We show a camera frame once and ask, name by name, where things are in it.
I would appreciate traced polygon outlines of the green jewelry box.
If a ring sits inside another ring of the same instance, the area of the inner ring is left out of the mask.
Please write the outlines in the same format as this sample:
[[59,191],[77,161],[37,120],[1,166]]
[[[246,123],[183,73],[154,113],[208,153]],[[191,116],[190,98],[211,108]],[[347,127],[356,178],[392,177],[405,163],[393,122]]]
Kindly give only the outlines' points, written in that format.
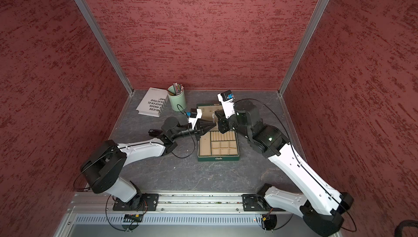
[[[217,123],[218,118],[215,112],[223,112],[221,104],[198,104],[202,111],[202,119]],[[199,140],[198,161],[238,161],[240,152],[237,133],[228,131],[224,134],[219,132],[218,125],[208,131]]]

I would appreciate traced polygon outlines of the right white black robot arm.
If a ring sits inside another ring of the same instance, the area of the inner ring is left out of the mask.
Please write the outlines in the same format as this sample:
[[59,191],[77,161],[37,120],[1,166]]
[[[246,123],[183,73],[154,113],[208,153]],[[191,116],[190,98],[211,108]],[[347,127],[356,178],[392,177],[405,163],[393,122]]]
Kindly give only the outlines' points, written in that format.
[[219,98],[222,110],[216,111],[221,133],[233,130],[245,137],[253,150],[280,168],[298,187],[300,194],[264,185],[261,195],[271,208],[295,214],[316,234],[329,237],[340,231],[343,215],[354,202],[326,183],[295,151],[287,135],[277,127],[265,124],[258,108],[249,100]]

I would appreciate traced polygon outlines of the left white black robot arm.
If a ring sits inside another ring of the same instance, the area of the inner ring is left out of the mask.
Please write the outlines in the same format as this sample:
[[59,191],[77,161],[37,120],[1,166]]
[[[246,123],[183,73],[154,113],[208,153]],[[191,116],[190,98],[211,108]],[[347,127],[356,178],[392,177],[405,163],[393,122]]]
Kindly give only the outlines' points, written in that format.
[[123,168],[137,161],[168,155],[177,147],[176,139],[191,136],[198,140],[215,126],[215,122],[200,118],[195,125],[181,125],[177,118],[169,117],[160,130],[149,131],[151,140],[128,144],[105,141],[81,165],[81,175],[94,193],[114,196],[128,211],[139,210],[145,204],[143,194],[134,183],[120,176]]

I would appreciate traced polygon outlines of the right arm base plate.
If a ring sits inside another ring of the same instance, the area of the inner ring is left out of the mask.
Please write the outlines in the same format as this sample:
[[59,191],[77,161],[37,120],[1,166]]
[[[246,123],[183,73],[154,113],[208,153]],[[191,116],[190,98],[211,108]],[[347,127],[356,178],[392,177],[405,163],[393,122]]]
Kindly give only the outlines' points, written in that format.
[[245,212],[284,212],[280,208],[272,208],[267,201],[258,194],[243,194],[242,195],[243,210]]

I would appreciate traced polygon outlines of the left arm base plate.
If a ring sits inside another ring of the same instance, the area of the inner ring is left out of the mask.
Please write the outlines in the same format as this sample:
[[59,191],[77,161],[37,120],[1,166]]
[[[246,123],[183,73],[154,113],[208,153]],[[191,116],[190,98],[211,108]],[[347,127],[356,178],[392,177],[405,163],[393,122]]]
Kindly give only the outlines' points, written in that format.
[[154,212],[158,205],[159,194],[157,193],[143,193],[141,195],[135,195],[134,198],[128,202],[123,202],[119,198],[113,205],[113,211],[116,212],[130,212],[130,211],[141,211],[141,212]]

